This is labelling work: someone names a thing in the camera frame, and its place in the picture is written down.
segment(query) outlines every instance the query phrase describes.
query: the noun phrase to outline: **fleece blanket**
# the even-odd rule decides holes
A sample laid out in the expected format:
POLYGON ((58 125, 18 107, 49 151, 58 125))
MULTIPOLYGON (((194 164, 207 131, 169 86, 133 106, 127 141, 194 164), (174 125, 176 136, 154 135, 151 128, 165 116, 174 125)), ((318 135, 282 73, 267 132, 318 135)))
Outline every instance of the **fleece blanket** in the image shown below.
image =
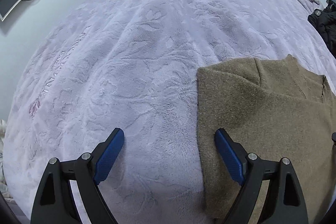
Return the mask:
POLYGON ((3 155, 17 204, 30 217, 48 160, 76 159, 119 127, 125 145, 99 185, 118 222, 213 223, 196 139, 197 69, 291 54, 335 92, 336 60, 308 14, 297 0, 86 0, 17 86, 3 155))
POLYGON ((324 7, 319 0, 298 0, 302 4, 302 6, 312 14, 315 9, 323 10, 324 7))

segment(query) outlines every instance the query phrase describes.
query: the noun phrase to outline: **white wall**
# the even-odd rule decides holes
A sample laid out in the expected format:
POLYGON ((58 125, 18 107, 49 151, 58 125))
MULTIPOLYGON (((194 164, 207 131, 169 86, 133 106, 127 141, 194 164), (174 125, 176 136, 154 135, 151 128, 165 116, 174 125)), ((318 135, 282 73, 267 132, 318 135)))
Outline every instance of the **white wall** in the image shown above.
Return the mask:
POLYGON ((20 2, 0 22, 0 119, 7 119, 17 82, 38 45, 71 8, 83 1, 20 2))

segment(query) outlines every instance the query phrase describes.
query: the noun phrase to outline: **metal screw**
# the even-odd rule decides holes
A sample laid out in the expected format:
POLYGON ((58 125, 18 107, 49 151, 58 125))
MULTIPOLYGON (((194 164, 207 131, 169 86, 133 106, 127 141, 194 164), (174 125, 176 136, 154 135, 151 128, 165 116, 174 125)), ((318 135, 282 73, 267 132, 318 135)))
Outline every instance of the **metal screw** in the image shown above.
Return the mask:
POLYGON ((49 163, 50 163, 50 164, 55 164, 55 163, 56 163, 56 161, 57 161, 57 159, 56 159, 56 158, 51 158, 51 159, 49 160, 49 163))
POLYGON ((250 160, 256 160, 258 156, 255 153, 249 153, 249 159, 250 160))
POLYGON ((287 159, 287 158, 283 158, 283 159, 282 159, 282 162, 283 162, 285 165, 288 165, 288 164, 291 163, 291 161, 290 161, 289 159, 287 159))
POLYGON ((82 159, 83 159, 83 160, 88 160, 90 157, 91 157, 91 154, 90 154, 90 153, 84 153, 84 154, 82 155, 82 159))

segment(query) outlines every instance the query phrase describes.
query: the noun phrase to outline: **brown sweater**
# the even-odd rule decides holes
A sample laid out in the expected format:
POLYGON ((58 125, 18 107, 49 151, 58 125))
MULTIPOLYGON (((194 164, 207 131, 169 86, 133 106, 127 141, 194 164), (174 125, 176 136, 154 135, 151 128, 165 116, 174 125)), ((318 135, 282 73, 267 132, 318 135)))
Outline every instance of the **brown sweater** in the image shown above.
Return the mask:
MULTIPOLYGON (((231 180, 216 151, 214 133, 225 128, 233 141, 265 160, 287 157, 300 181, 310 223, 328 209, 335 186, 331 134, 336 131, 336 97, 324 75, 283 60, 241 58, 200 68, 197 139, 206 212, 224 218, 240 186, 231 180)), ((249 223, 257 223, 264 182, 249 223)))

